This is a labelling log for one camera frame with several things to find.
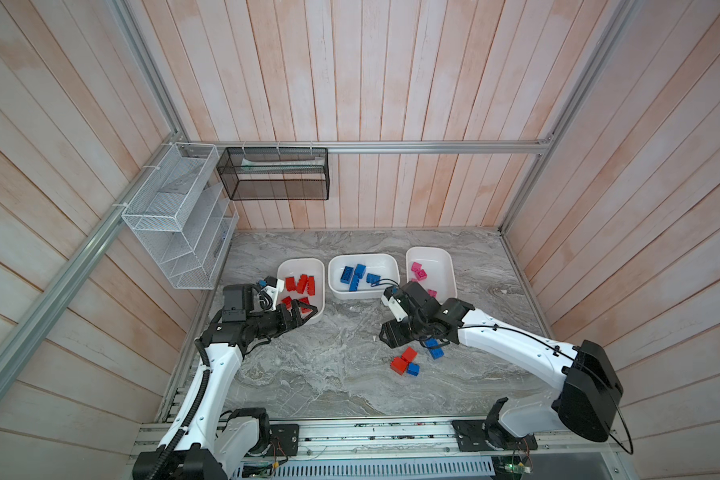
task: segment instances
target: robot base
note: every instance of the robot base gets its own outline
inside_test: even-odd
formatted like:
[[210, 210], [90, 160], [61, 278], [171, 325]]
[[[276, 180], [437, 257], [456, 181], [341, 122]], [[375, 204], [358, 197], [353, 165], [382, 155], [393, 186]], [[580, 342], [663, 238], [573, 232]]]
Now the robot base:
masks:
[[490, 408], [485, 420], [453, 420], [456, 443], [460, 452], [486, 452], [492, 450], [522, 450], [528, 444], [529, 450], [539, 446], [533, 434], [522, 438], [512, 436], [499, 424], [499, 411], [508, 398], [500, 398]]

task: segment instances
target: black cable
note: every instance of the black cable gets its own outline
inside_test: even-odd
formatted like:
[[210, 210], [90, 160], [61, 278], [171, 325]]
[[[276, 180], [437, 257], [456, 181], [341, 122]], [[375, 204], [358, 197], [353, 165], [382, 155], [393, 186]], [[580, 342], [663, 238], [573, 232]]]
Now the black cable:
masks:
[[395, 281], [394, 281], [393, 279], [391, 279], [391, 278], [380, 278], [380, 279], [378, 279], [378, 281], [377, 281], [376, 283], [384, 282], [384, 281], [392, 282], [392, 283], [394, 284], [394, 286], [400, 287], [400, 283], [395, 282]]
[[259, 294], [259, 305], [261, 306], [262, 310], [269, 310], [272, 308], [273, 301], [272, 298], [267, 295], [266, 293], [262, 292], [262, 288], [258, 283], [252, 283], [253, 289]]
[[[462, 330], [462, 329], [471, 329], [471, 328], [489, 328], [489, 329], [492, 329], [492, 330], [502, 329], [502, 330], [508, 330], [508, 331], [510, 331], [510, 332], [517, 332], [517, 333], [520, 333], [520, 334], [522, 334], [522, 335], [525, 335], [525, 336], [528, 337], [528, 338], [531, 338], [531, 339], [533, 339], [533, 340], [536, 340], [538, 343], [546, 346], [548, 349], [554, 350], [554, 349], [550, 346], [550, 344], [548, 344], [548, 343], [546, 343], [546, 342], [542, 342], [541, 340], [539, 340], [539, 339], [536, 338], [535, 336], [532, 336], [532, 335], [529, 334], [529, 333], [523, 332], [522, 330], [516, 330], [516, 329], [512, 329], [512, 328], [506, 327], [506, 326], [499, 326], [499, 325], [495, 325], [495, 324], [494, 324], [494, 325], [469, 325], [469, 326], [462, 326], [462, 327], [459, 328], [459, 329]], [[556, 352], [559, 353], [559, 354], [561, 354], [562, 356], [564, 356], [564, 357], [567, 358], [568, 360], [575, 361], [573, 357], [566, 355], [565, 353], [563, 353], [563, 352], [560, 351], [560, 350], [556, 350]], [[630, 443], [630, 449], [627, 450], [626, 447], [624, 446], [624, 444], [623, 444], [622, 442], [619, 442], [619, 440], [614, 436], [613, 433], [608, 433], [608, 436], [611, 437], [611, 438], [614, 440], [614, 442], [616, 442], [616, 444], [617, 444], [619, 447], [621, 447], [622, 450], [624, 450], [625, 453], [627, 453], [628, 455], [633, 455], [634, 452], [635, 452], [635, 446], [634, 446], [634, 444], [632, 443], [632, 435], [630, 434], [630, 428], [629, 428], [628, 426], [626, 426], [626, 422], [624, 421], [624, 416], [621, 414], [621, 408], [619, 408], [619, 403], [616, 401], [616, 399], [614, 398], [613, 394], [611, 394], [611, 392], [610, 392], [610, 387], [605, 383], [605, 381], [604, 381], [603, 379], [601, 379], [597, 374], [595, 374], [595, 372], [593, 372], [592, 370], [590, 370], [590, 369], [589, 369], [588, 367], [586, 367], [585, 365], [580, 365], [579, 367], [580, 367], [581, 369], [583, 369], [583, 370], [587, 370], [588, 373], [590, 374], [590, 377], [592, 377], [592, 378], [594, 378], [594, 379], [597, 379], [597, 381], [600, 382], [600, 383], [605, 387], [606, 392], [608, 392], [608, 397], [610, 398], [610, 400], [611, 400], [612, 403], [614, 404], [614, 407], [616, 408], [616, 413], [619, 414], [619, 419], [621, 420], [621, 425], [624, 426], [624, 432], [626, 433], [626, 439], [627, 439], [627, 440], [629, 441], [629, 443]]]
[[624, 426], [624, 433], [626, 433], [626, 439], [627, 439], [627, 441], [629, 441], [629, 443], [630, 443], [630, 449], [627, 450], [626, 447], [624, 446], [624, 444], [623, 444], [622, 442], [619, 442], [618, 438], [614, 437], [614, 434], [613, 434], [613, 433], [610, 433], [610, 432], [609, 432], [609, 433], [608, 433], [608, 436], [611, 437], [611, 438], [614, 440], [614, 442], [616, 442], [616, 444], [617, 444], [619, 447], [621, 447], [621, 449], [624, 450], [624, 452], [626, 452], [628, 455], [634, 455], [634, 453], [635, 453], [635, 446], [634, 446], [634, 444], [632, 443], [632, 435], [630, 434], [630, 428], [629, 428], [628, 426], [626, 426], [626, 422], [624, 422], [624, 416], [621, 414], [621, 408], [619, 408], [619, 404], [616, 403], [616, 399], [615, 399], [614, 396], [611, 394], [610, 389], [608, 388], [608, 385], [606, 385], [605, 382], [603, 381], [603, 379], [601, 379], [601, 378], [599, 378], [597, 375], [595, 375], [595, 372], [593, 372], [592, 370], [590, 370], [588, 367], [586, 367], [586, 366], [584, 366], [584, 365], [581, 365], [580, 367], [581, 367], [582, 369], [584, 369], [584, 370], [587, 370], [587, 371], [589, 372], [590, 376], [596, 378], [597, 381], [600, 382], [600, 383], [606, 388], [606, 391], [608, 392], [608, 398], [610, 398], [610, 400], [611, 400], [612, 403], [614, 404], [614, 407], [616, 408], [616, 413], [619, 414], [619, 419], [621, 420], [621, 425]]
[[248, 350], [248, 352], [246, 352], [246, 355], [249, 355], [253, 350], [256, 350], [257, 347], [261, 345], [269, 345], [270, 343], [272, 343], [272, 339], [267, 337], [265, 341], [255, 344], [250, 350]]
[[226, 430], [226, 427], [230, 424], [230, 420], [232, 419], [233, 413], [234, 413], [233, 410], [226, 410], [226, 411], [222, 412], [221, 415], [219, 415], [219, 422], [221, 421], [221, 417], [223, 417], [224, 415], [229, 415], [229, 417], [227, 417], [227, 419], [226, 419], [226, 422], [224, 422], [224, 427], [222, 427], [222, 429], [221, 429], [222, 433], [224, 433], [224, 430]]
[[200, 354], [200, 359], [202, 360], [202, 364], [208, 367], [208, 369], [204, 370], [202, 372], [202, 379], [200, 380], [200, 388], [197, 389], [197, 395], [195, 395], [195, 401], [192, 402], [192, 406], [190, 407], [190, 410], [186, 414], [186, 417], [184, 418], [184, 421], [181, 423], [181, 427], [176, 430], [176, 434], [173, 435], [173, 438], [168, 442], [168, 445], [163, 449], [163, 451], [160, 453], [159, 456], [157, 456], [157, 460], [155, 461], [155, 465], [152, 467], [152, 471], [149, 475], [146, 476], [146, 480], [154, 480], [154, 477], [160, 473], [160, 470], [163, 469], [163, 466], [165, 465], [166, 461], [168, 460], [168, 457], [171, 453], [173, 453], [173, 450], [176, 449], [176, 446], [179, 445], [179, 442], [181, 441], [181, 437], [186, 435], [187, 430], [186, 428], [190, 426], [192, 423], [192, 419], [195, 416], [195, 413], [197, 413], [197, 409], [200, 408], [200, 404], [202, 402], [202, 398], [206, 394], [206, 388], [208, 388], [208, 380], [211, 377], [211, 362], [208, 360], [208, 353], [206, 352], [206, 348], [202, 344], [202, 341], [200, 339], [195, 339], [195, 348], [197, 348], [198, 353]]
[[549, 350], [554, 350], [554, 351], [556, 351], [557, 353], [559, 353], [560, 355], [564, 356], [564, 357], [567, 358], [568, 360], [571, 360], [571, 361], [574, 360], [574, 358], [573, 358], [572, 356], [567, 355], [566, 353], [562, 352], [561, 350], [555, 350], [555, 348], [552, 347], [549, 343], [542, 342], [541, 340], [539, 340], [539, 339], [536, 338], [535, 336], [533, 336], [533, 335], [531, 335], [531, 334], [529, 334], [529, 333], [526, 333], [526, 332], [524, 332], [524, 331], [522, 331], [522, 330], [512, 329], [512, 328], [509, 328], [509, 327], [507, 327], [507, 326], [500, 326], [500, 325], [496, 325], [496, 324], [493, 324], [493, 325], [467, 325], [467, 326], [461, 326], [461, 327], [459, 327], [459, 330], [464, 330], [464, 329], [477, 329], [477, 328], [481, 328], [481, 329], [491, 329], [491, 330], [500, 329], [500, 330], [508, 330], [508, 331], [510, 331], [510, 332], [516, 332], [516, 333], [519, 333], [519, 334], [521, 334], [521, 335], [525, 335], [525, 336], [528, 337], [529, 339], [535, 340], [536, 342], [540, 343], [541, 345], [546, 346]]

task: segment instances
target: vent grille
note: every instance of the vent grille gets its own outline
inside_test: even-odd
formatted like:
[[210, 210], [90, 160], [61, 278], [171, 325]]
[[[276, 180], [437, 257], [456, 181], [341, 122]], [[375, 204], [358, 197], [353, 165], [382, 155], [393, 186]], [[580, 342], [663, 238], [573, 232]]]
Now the vent grille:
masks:
[[[495, 475], [490, 457], [390, 458], [374, 460], [289, 461], [272, 472], [272, 478], [462, 478]], [[242, 478], [238, 468], [232, 478]]]

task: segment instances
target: black mesh basket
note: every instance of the black mesh basket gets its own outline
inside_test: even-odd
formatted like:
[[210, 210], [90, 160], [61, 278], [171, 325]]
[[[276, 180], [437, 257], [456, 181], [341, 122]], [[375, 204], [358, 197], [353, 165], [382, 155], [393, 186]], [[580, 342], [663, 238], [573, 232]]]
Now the black mesh basket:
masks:
[[216, 167], [231, 200], [327, 200], [325, 148], [224, 149]]

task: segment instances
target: white plastic bin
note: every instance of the white plastic bin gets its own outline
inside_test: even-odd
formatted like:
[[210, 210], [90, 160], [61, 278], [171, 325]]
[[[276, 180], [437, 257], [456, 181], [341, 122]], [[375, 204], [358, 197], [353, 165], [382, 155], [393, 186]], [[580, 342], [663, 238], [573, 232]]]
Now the white plastic bin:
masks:
[[[357, 264], [365, 265], [365, 275], [358, 284], [358, 291], [350, 292], [349, 284], [342, 283], [342, 273], [345, 266], [353, 269]], [[389, 278], [400, 282], [398, 263], [387, 254], [355, 254], [339, 255], [331, 258], [328, 263], [328, 287], [331, 289], [336, 300], [363, 300], [369, 298], [382, 298], [382, 293], [388, 285], [371, 286], [366, 281], [367, 274], [379, 275], [381, 278]]]
[[[317, 313], [307, 322], [313, 323], [326, 309], [326, 264], [317, 258], [293, 258], [281, 263], [277, 268], [277, 278], [280, 280], [285, 280], [289, 276], [294, 276], [296, 278], [296, 282], [298, 283], [298, 278], [301, 275], [315, 277], [315, 295], [309, 297], [309, 303], [317, 307]], [[298, 300], [307, 296], [307, 292], [304, 290], [303, 294], [299, 294], [295, 291], [288, 292], [288, 290], [284, 290], [277, 296], [277, 303], [282, 302], [282, 299], [287, 296], [290, 296], [294, 300]]]
[[456, 275], [451, 255], [442, 248], [434, 246], [414, 246], [405, 252], [405, 277], [408, 282], [416, 278], [411, 271], [413, 262], [422, 264], [427, 278], [419, 282], [425, 290], [434, 290], [438, 302], [445, 302], [449, 298], [456, 298]]

